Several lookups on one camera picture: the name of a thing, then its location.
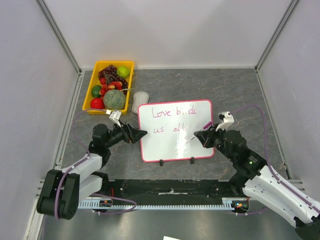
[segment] yellow tray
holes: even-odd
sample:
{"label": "yellow tray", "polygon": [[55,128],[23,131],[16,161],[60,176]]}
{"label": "yellow tray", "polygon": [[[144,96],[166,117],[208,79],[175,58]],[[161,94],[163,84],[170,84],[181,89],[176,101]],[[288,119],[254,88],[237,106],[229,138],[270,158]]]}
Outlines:
{"label": "yellow tray", "polygon": [[[134,74],[134,66],[135,66],[135,63],[133,61],[97,61],[95,63],[95,65],[94,65],[94,69],[93,69],[93,73],[92,73],[92,76],[91,76],[91,80],[90,80],[90,84],[89,84],[88,90],[86,91],[84,103],[82,105],[82,110],[86,110],[86,109],[91,108],[90,107],[90,102],[91,102],[92,99],[94,99],[94,97],[91,95],[91,90],[95,85],[100,85],[101,86],[99,78],[98,78],[98,73],[102,69],[108,67],[110,64],[112,64],[113,66],[115,66],[117,68],[120,67],[120,66],[125,66],[128,69],[130,69],[130,75],[127,76],[125,78],[125,80],[128,82],[128,88],[129,89],[131,88],[131,82],[132,82],[132,77],[133,77],[133,74]],[[128,111],[129,97],[130,97],[130,91],[127,91],[124,109],[120,109],[122,114],[126,114],[127,111]],[[93,115],[95,115],[95,114],[101,114],[101,115],[102,114],[106,114],[105,112],[97,111],[97,110],[89,110],[89,111],[87,111],[87,113],[88,114],[93,114]]]}

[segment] whiteboard eraser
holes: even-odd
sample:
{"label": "whiteboard eraser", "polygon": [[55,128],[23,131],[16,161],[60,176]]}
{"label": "whiteboard eraser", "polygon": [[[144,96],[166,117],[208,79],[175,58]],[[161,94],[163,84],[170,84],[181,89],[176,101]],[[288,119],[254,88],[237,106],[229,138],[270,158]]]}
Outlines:
{"label": "whiteboard eraser", "polygon": [[138,114],[138,108],[141,104],[147,104],[149,100],[149,94],[145,91],[138,91],[133,94],[132,112]]}

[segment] marker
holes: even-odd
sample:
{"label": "marker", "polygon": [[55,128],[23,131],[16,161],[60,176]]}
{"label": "marker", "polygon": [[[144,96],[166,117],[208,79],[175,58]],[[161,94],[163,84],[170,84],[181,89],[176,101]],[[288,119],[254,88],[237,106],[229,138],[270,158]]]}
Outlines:
{"label": "marker", "polygon": [[200,131],[206,130],[208,127],[210,127],[212,125],[212,122],[208,122]]}

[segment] lime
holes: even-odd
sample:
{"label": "lime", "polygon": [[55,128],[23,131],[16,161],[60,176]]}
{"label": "lime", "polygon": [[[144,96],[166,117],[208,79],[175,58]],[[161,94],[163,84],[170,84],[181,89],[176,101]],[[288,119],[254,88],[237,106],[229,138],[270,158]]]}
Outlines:
{"label": "lime", "polygon": [[128,77],[130,75],[130,69],[125,66],[120,66],[116,70],[116,73],[118,74],[119,77],[125,79],[126,77]]}
{"label": "lime", "polygon": [[101,86],[100,85],[95,85],[92,89],[91,89],[91,95],[94,98],[100,98],[101,95],[99,94],[101,90]]}

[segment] handwritten word love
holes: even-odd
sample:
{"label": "handwritten word love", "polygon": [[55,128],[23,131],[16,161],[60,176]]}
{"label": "handwritten word love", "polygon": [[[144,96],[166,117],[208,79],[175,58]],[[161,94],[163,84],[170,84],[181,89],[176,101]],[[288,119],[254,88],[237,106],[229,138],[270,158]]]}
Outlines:
{"label": "handwritten word love", "polygon": [[159,111],[156,114],[154,113],[154,108],[152,108],[152,116],[154,118],[160,118],[161,116],[169,116],[171,117],[170,111],[164,110],[164,111]]}

